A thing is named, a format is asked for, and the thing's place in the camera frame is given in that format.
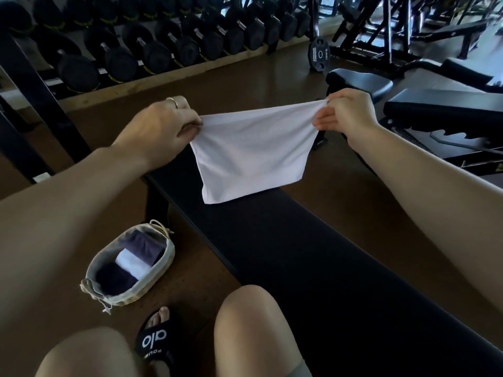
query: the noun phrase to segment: forearm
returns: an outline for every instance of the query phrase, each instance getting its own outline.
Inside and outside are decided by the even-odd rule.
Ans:
[[[351,145],[428,238],[503,311],[503,190],[381,127]]]
[[[63,265],[94,218],[146,171],[113,148],[0,202],[0,324]]]

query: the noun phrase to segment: foot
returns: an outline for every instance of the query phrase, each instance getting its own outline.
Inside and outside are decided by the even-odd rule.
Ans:
[[[170,310],[168,307],[161,307],[159,311],[152,315],[145,325],[145,329],[164,323],[170,319]],[[154,370],[157,377],[170,377],[170,368],[164,361],[153,360],[150,362],[150,367]]]

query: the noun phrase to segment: wicker basket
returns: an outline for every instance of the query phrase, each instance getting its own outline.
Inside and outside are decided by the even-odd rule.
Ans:
[[[160,243],[166,244],[164,254],[161,256],[160,260],[150,269],[147,275],[142,279],[137,281],[134,286],[129,290],[115,296],[104,295],[101,286],[96,282],[95,277],[97,271],[106,263],[109,263],[117,257],[117,255],[124,248],[121,246],[121,242],[134,230],[139,230],[143,233],[148,233],[149,236],[153,237]],[[110,314],[113,306],[125,306],[140,299],[146,292],[157,282],[157,280],[166,272],[166,270],[171,266],[174,258],[174,245],[170,240],[169,229],[166,229],[159,221],[151,220],[147,224],[141,224],[133,226],[132,228],[126,230],[124,233],[119,235],[110,244],[101,250],[92,259],[87,272],[85,273],[85,278],[80,282],[80,289],[89,295],[93,299],[98,300],[104,306],[103,312]]]

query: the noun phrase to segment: alo logo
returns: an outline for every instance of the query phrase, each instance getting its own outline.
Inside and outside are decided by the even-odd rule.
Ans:
[[[152,335],[145,336],[141,345],[143,348],[147,348],[148,345],[150,345],[150,348],[152,349],[154,347],[154,342],[158,340],[164,340],[166,339],[166,336],[167,336],[166,331],[164,329],[161,329],[160,331],[157,331]]]

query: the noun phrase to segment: folded white towel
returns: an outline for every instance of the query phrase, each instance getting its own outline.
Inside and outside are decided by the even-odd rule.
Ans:
[[[302,178],[326,101],[206,115],[192,140],[205,203],[220,203]]]
[[[119,255],[117,255],[117,258],[115,258],[115,263],[138,280],[147,275],[152,268],[132,252],[130,252],[128,249],[122,250]]]

